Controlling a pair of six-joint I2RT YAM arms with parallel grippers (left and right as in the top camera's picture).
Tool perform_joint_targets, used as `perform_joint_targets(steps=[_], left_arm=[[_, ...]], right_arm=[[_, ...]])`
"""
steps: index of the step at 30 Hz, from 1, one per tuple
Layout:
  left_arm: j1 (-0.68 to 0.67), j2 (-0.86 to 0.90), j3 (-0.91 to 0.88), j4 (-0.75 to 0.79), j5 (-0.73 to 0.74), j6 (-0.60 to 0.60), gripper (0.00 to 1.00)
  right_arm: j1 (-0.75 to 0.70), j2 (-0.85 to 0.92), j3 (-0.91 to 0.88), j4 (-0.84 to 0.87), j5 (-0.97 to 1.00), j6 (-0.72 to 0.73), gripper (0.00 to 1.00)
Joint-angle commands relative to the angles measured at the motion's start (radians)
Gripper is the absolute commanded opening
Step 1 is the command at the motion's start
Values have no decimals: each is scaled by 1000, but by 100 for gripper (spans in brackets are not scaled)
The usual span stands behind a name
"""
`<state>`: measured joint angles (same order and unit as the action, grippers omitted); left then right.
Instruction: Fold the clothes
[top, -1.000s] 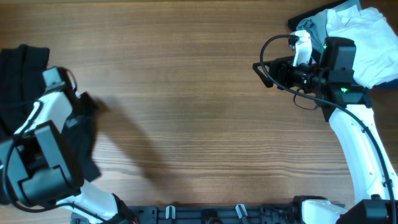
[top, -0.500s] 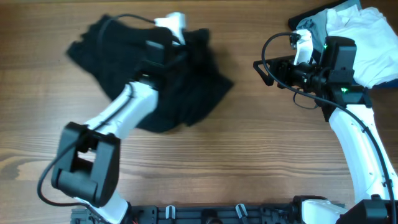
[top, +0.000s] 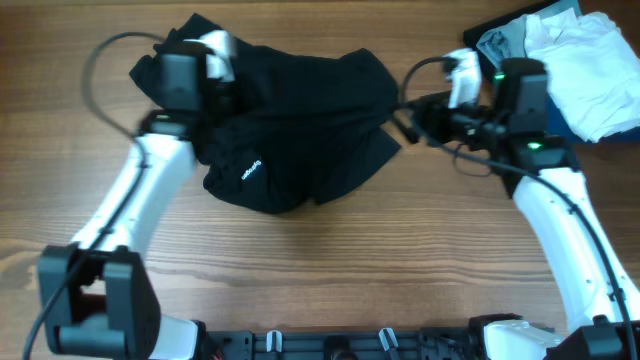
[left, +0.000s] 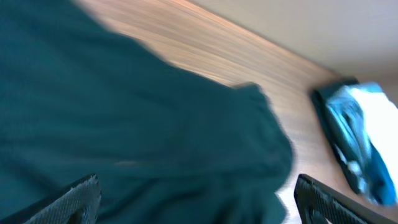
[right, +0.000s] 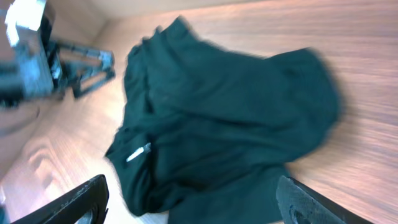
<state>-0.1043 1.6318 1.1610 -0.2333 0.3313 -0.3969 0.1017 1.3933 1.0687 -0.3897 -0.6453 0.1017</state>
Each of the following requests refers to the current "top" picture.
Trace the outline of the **black polo shirt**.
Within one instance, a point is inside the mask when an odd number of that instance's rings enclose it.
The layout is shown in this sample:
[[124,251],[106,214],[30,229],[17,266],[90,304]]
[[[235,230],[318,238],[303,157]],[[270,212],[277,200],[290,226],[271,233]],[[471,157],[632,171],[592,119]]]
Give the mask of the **black polo shirt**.
[[197,150],[217,199],[279,214],[355,190],[399,151],[395,80],[369,50],[293,55],[235,39],[236,112]]

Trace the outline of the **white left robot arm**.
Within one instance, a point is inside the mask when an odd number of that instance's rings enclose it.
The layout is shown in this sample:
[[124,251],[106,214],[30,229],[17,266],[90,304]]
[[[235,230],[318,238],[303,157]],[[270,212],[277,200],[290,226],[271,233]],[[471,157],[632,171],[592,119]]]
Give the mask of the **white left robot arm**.
[[159,220],[191,177],[196,147],[210,127],[207,95],[227,104],[232,76],[167,79],[167,105],[150,111],[125,164],[97,211],[66,246],[47,246],[37,275],[42,310],[23,350],[37,333],[51,352],[104,359],[196,359],[203,324],[162,313],[144,259]]

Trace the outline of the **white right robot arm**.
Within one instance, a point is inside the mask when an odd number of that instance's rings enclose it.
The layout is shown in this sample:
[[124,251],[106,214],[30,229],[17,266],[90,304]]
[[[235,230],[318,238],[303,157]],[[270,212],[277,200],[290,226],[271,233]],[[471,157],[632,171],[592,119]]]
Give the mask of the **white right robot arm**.
[[447,94],[406,104],[416,132],[442,150],[458,141],[485,150],[479,162],[499,176],[536,234],[564,305],[562,337],[508,315],[475,322],[485,359],[636,359],[639,290],[610,245],[586,178],[566,141],[548,135],[545,109],[532,104],[487,109],[451,106]]

